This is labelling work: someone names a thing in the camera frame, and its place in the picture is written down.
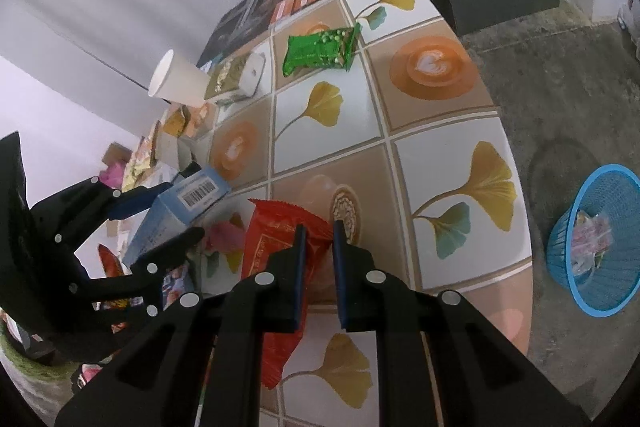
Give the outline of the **blue white carton box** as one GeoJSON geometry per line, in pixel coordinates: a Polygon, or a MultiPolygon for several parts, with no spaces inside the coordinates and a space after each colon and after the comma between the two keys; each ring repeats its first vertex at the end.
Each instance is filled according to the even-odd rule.
{"type": "Polygon", "coordinates": [[[229,192],[229,183],[212,167],[205,167],[172,184],[154,199],[129,239],[124,254],[125,265],[131,268],[140,256],[191,228],[229,192]]]}

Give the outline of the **trash in basket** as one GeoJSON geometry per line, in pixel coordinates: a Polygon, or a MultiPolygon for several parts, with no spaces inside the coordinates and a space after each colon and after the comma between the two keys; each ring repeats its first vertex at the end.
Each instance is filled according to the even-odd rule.
{"type": "Polygon", "coordinates": [[[604,213],[590,216],[579,210],[570,243],[570,266],[574,277],[599,269],[612,245],[613,233],[608,216],[604,213]]]}

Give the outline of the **pink plastic bag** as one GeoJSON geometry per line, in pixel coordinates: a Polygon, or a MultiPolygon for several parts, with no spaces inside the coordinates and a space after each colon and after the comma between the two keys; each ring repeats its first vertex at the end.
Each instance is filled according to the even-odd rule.
{"type": "Polygon", "coordinates": [[[126,164],[123,161],[115,161],[100,172],[99,181],[111,188],[121,188],[125,170],[126,164]]]}

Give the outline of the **white paper cup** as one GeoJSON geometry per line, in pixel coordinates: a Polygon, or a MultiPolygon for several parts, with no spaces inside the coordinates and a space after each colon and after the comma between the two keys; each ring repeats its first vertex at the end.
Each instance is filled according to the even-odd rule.
{"type": "Polygon", "coordinates": [[[148,95],[191,107],[205,103],[209,75],[174,50],[168,50],[153,72],[148,95]]]}

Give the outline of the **gold foil snack packet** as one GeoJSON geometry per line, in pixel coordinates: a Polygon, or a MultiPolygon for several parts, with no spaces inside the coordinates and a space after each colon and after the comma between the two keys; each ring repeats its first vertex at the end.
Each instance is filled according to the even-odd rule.
{"type": "Polygon", "coordinates": [[[248,55],[244,54],[218,64],[210,74],[204,100],[212,104],[228,105],[249,98],[247,87],[242,83],[247,60],[248,55]]]}

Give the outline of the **white small box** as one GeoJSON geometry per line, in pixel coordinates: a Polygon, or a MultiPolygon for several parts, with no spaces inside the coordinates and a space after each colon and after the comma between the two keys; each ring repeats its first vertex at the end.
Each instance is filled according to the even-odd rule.
{"type": "Polygon", "coordinates": [[[245,98],[251,98],[255,94],[262,79],[265,62],[265,55],[262,53],[250,52],[242,56],[239,89],[245,98]]]}

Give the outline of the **patterned tablecloth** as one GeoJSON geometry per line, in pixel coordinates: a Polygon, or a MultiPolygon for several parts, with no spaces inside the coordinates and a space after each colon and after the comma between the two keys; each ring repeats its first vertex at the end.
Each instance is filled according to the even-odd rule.
{"type": "Polygon", "coordinates": [[[472,58],[431,0],[322,0],[217,62],[265,68],[218,113],[210,165],[230,185],[205,213],[198,292],[58,414],[61,426],[201,426],[224,299],[306,229],[303,317],[262,345],[256,426],[381,426],[375,333],[342,329],[333,223],[418,294],[436,426],[529,419],[532,247],[518,170],[472,58]],[[360,23],[343,69],[284,77],[289,36],[360,23]]]}

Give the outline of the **blue plastic waste basket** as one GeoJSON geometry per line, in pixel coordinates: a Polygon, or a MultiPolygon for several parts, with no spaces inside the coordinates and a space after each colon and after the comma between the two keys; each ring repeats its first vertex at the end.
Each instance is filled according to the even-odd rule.
{"type": "Polygon", "coordinates": [[[590,317],[620,312],[639,290],[639,178],[608,164],[593,171],[556,221],[549,274],[590,317]]]}

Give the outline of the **green snack packet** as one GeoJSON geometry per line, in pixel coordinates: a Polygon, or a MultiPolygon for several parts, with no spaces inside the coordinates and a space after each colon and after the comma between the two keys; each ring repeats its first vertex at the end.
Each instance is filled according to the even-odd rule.
{"type": "Polygon", "coordinates": [[[352,67],[361,25],[334,28],[304,36],[289,36],[282,64],[282,74],[288,77],[297,69],[343,69],[352,67]]]}

